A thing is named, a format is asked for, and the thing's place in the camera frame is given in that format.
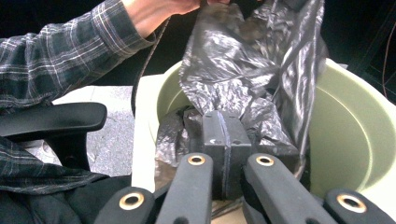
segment black armrest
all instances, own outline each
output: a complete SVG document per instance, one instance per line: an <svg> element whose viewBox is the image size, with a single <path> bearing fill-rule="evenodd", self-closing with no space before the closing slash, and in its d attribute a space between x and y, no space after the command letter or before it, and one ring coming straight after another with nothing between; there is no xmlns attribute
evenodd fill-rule
<svg viewBox="0 0 396 224"><path fill-rule="evenodd" d="M98 103L73 103L28 109L0 117L0 136L13 142L87 133L103 128L107 110Z"/></svg>

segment dark background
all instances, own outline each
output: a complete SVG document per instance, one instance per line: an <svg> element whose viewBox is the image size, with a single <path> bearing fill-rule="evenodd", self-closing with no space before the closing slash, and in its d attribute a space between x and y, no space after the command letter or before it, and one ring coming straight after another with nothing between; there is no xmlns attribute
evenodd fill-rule
<svg viewBox="0 0 396 224"><path fill-rule="evenodd" d="M69 21L88 12L101 0L0 0L0 37L37 33L47 23ZM256 0L233 0L248 16L260 5ZM372 84L380 92L382 68L390 30L396 18L394 0L328 0L322 36L330 58L348 64L348 70ZM174 16L156 49L145 75L160 74L180 61L197 12ZM385 87L396 102L396 32L390 42ZM149 54L140 51L131 59L96 81L95 85L133 85Z"/></svg>

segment metal ring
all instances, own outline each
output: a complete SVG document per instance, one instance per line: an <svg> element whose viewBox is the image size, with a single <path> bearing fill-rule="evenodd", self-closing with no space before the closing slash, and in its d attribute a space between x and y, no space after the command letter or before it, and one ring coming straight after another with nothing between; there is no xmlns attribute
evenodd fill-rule
<svg viewBox="0 0 396 224"><path fill-rule="evenodd" d="M130 198L136 198L136 202L128 203L127 200ZM142 205L143 201L145 201L145 196L142 193L134 192L123 196L120 199L120 208L123 210L134 210L140 205Z"/></svg>
<svg viewBox="0 0 396 224"><path fill-rule="evenodd" d="M202 165L205 163L205 158L203 156L190 156L189 164L191 165Z"/></svg>
<svg viewBox="0 0 396 224"><path fill-rule="evenodd" d="M366 204L364 204L364 202L359 198L352 195L340 194L337 196L337 202L339 202L345 209L355 213L365 213L367 211Z"/></svg>
<svg viewBox="0 0 396 224"><path fill-rule="evenodd" d="M256 159L256 162L263 166L272 166L274 165L275 161L266 156L260 156Z"/></svg>

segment black plastic part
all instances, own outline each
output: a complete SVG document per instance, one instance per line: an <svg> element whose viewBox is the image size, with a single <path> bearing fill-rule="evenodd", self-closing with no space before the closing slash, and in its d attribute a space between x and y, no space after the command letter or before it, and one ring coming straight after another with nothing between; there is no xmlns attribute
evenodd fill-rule
<svg viewBox="0 0 396 224"><path fill-rule="evenodd" d="M247 202L244 202L243 204L243 212L245 216L245 220L247 221L247 224L267 224L267 220L265 217L262 215L261 212L257 211L254 209L254 207L250 206Z"/></svg>
<svg viewBox="0 0 396 224"><path fill-rule="evenodd" d="M203 117L203 152L214 162L213 198L234 200L242 196L242 166L251 154L251 143L237 116L208 112Z"/></svg>
<svg viewBox="0 0 396 224"><path fill-rule="evenodd" d="M142 204L132 210L124 210L120 207L122 197L130 193L141 193L144 197ZM111 197L99 212L95 224L147 224L151 223L154 216L151 215L154 206L154 196L145 189L128 187L118 191Z"/></svg>
<svg viewBox="0 0 396 224"><path fill-rule="evenodd" d="M87 157L87 134L75 133L44 139L61 164L72 169L90 171Z"/></svg>
<svg viewBox="0 0 396 224"><path fill-rule="evenodd" d="M0 118L0 136L13 142L45 139L64 134L100 130L107 110L98 103L35 107Z"/></svg>
<svg viewBox="0 0 396 224"><path fill-rule="evenodd" d="M202 157L200 165L189 163L193 156ZM191 153L181 159L156 223L210 223L213 161L202 153Z"/></svg>
<svg viewBox="0 0 396 224"><path fill-rule="evenodd" d="M165 200L166 194L168 193L169 188L171 187L172 182L166 184L160 189L156 189L154 192L155 202L159 201L159 205L163 206L163 201Z"/></svg>
<svg viewBox="0 0 396 224"><path fill-rule="evenodd" d="M352 196L360 200L366 207L365 212L354 212L346 209L339 203L337 197L340 195ZM359 206L356 201L346 201L347 205L352 208ZM381 223L381 224L394 224L393 219L383 212L378 206L370 202L364 196L350 189L332 189L325 198L324 208L332 217L340 224L364 224L364 223Z"/></svg>
<svg viewBox="0 0 396 224"><path fill-rule="evenodd" d="M257 159L261 156L274 164L259 164ZM271 223L336 223L276 157L267 154L250 156L245 176Z"/></svg>
<svg viewBox="0 0 396 224"><path fill-rule="evenodd" d="M265 220L267 220L267 222L270 222L268 216L265 214L264 208L262 207L262 203L257 197L254 188L247 182L244 172L242 173L241 187L244 194L245 203L249 205L249 208L252 208L257 212L261 213L264 216Z"/></svg>

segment green bucket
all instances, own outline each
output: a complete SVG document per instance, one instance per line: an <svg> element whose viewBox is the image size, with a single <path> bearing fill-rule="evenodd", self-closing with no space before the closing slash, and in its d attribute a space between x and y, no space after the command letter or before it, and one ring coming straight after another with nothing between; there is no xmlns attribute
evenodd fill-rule
<svg viewBox="0 0 396 224"><path fill-rule="evenodd" d="M312 192L354 189L396 218L396 107L338 64L326 64L309 130ZM134 154L144 148L152 156L163 116L191 104L178 85L180 65L140 81Z"/></svg>

